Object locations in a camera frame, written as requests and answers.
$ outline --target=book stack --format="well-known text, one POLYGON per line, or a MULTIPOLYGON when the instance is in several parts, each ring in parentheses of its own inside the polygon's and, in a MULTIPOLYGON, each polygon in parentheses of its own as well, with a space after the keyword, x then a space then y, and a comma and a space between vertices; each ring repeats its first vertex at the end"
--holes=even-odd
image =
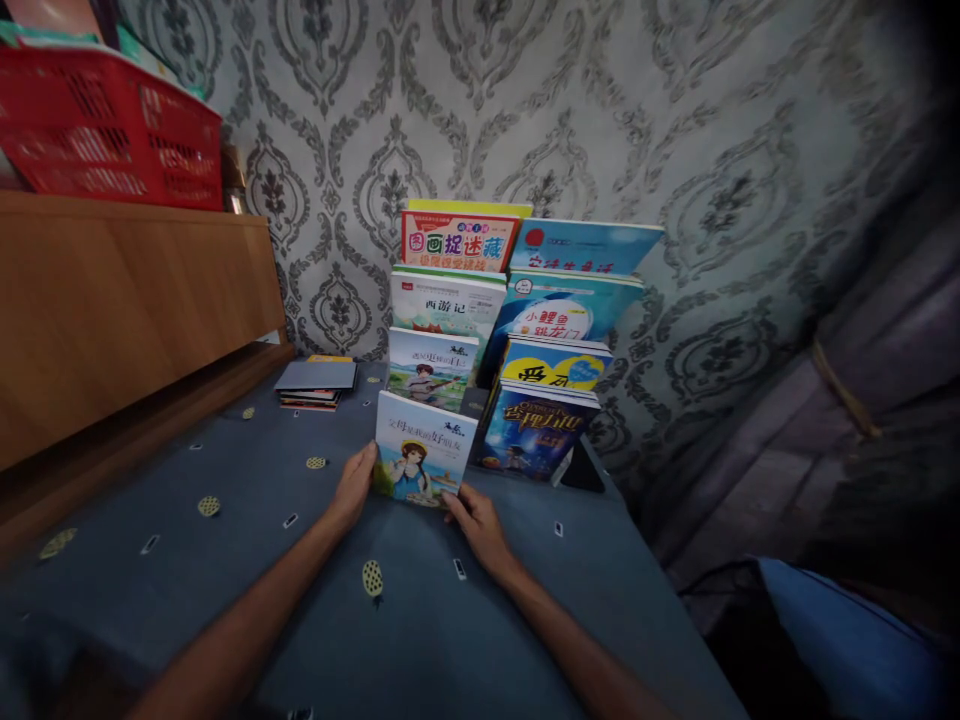
POLYGON ((456 493, 478 423, 460 414, 507 294, 530 206, 411 200, 390 280, 390 377, 377 404, 378 492, 425 507, 456 493))
POLYGON ((290 363, 273 389, 280 407, 336 412, 341 393, 353 387, 356 374, 352 358, 311 355, 305 362, 290 363))
POLYGON ((632 275, 663 229, 525 220, 478 382, 492 386, 474 461, 556 485, 600 411, 604 339, 643 296, 632 275))

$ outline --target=gray wallpaper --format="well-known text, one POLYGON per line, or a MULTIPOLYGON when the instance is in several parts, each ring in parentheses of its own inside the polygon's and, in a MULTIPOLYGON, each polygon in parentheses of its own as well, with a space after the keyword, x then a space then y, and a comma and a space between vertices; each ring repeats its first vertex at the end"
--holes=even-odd
POLYGON ((665 225, 591 429, 635 490, 792 352, 938 116, 877 1, 124 6, 244 153, 303 352, 383 357, 406 198, 665 225))

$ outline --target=basket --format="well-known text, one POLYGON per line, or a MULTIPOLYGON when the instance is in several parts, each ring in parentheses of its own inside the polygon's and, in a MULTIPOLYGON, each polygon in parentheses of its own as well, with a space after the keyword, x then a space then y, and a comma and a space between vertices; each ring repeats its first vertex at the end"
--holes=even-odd
POLYGON ((0 49, 0 147, 38 193, 222 210, 221 123, 108 48, 0 49))

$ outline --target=small notebook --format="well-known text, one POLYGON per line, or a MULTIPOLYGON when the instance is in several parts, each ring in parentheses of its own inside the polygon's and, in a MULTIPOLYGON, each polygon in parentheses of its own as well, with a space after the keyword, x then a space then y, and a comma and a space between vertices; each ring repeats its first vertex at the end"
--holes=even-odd
POLYGON ((353 387, 357 376, 356 363, 305 362, 287 365, 273 389, 282 390, 344 390, 353 387))

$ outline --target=hand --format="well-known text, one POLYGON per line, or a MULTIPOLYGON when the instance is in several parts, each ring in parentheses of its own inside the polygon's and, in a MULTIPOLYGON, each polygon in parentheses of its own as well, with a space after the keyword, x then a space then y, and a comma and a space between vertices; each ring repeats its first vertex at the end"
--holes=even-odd
POLYGON ((442 496, 450 508, 444 522, 450 523, 456 518, 473 554, 494 580, 503 585, 512 575, 523 572, 523 566, 507 545, 500 518, 490 498, 467 483, 460 485, 459 498, 447 491, 443 491, 442 496))
POLYGON ((343 475, 327 514, 343 523, 344 530, 352 528, 360 519, 363 502, 373 482, 373 464, 376 461, 377 443, 371 440, 343 466, 343 475))

